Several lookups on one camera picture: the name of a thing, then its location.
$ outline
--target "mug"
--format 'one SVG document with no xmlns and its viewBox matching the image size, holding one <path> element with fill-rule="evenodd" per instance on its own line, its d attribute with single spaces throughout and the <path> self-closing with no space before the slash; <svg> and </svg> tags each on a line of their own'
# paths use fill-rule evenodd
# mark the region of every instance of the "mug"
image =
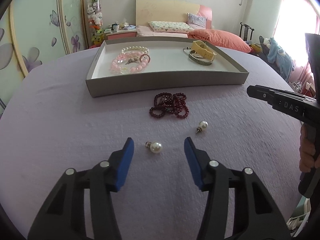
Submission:
<svg viewBox="0 0 320 240">
<path fill-rule="evenodd" d="M 120 27 L 119 24 L 113 25 L 113 30 L 117 33 L 119 31 L 119 27 Z"/>
</svg>

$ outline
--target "yellow watch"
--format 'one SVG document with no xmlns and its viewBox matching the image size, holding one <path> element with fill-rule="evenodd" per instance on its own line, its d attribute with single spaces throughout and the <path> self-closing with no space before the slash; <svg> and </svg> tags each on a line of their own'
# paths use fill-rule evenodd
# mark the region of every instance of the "yellow watch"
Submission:
<svg viewBox="0 0 320 240">
<path fill-rule="evenodd" d="M 213 49 L 207 46 L 203 41 L 194 41 L 191 46 L 191 50 L 194 50 L 200 56 L 213 61 L 217 55 Z"/>
</svg>

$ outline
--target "bed frame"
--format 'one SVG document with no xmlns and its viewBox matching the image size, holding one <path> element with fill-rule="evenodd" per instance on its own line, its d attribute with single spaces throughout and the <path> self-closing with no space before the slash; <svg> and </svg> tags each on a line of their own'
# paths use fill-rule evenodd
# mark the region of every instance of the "bed frame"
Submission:
<svg viewBox="0 0 320 240">
<path fill-rule="evenodd" d="M 211 29 L 212 9 L 180 0 L 136 0 L 136 25 L 149 26 L 150 21 L 187 22 L 188 13 L 207 17 Z"/>
</svg>

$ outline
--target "red beaded necklace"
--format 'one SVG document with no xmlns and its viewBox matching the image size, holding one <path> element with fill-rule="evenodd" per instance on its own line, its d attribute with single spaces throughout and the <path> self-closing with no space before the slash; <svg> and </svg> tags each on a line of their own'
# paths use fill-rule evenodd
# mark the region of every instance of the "red beaded necklace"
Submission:
<svg viewBox="0 0 320 240">
<path fill-rule="evenodd" d="M 186 95 L 183 93 L 177 93 L 177 94 L 170 94 L 170 93 L 160 93 L 155 96 L 154 99 L 154 107 L 150 108 L 150 115 L 155 118 L 161 118 L 164 117 L 166 113 L 168 114 L 174 114 L 177 116 L 177 118 L 184 119 L 189 114 L 189 109 L 186 106 L 185 100 L 187 99 Z M 183 111 L 183 109 L 186 111 L 184 115 L 181 115 L 180 113 Z M 161 114 L 154 114 L 154 110 L 160 110 Z"/>
</svg>

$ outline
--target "pearl earring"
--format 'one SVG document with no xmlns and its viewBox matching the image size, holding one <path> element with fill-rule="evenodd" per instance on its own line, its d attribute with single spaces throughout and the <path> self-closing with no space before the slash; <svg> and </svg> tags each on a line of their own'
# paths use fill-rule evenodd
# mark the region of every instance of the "pearl earring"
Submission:
<svg viewBox="0 0 320 240">
<path fill-rule="evenodd" d="M 146 147 L 153 153 L 160 153 L 162 151 L 162 144 L 158 142 L 146 142 Z"/>
<path fill-rule="evenodd" d="M 207 129 L 207 127 L 208 127 L 208 123 L 206 121 L 201 121 L 199 123 L 199 126 L 197 127 L 197 132 L 196 133 L 204 131 L 205 129 Z"/>
</svg>

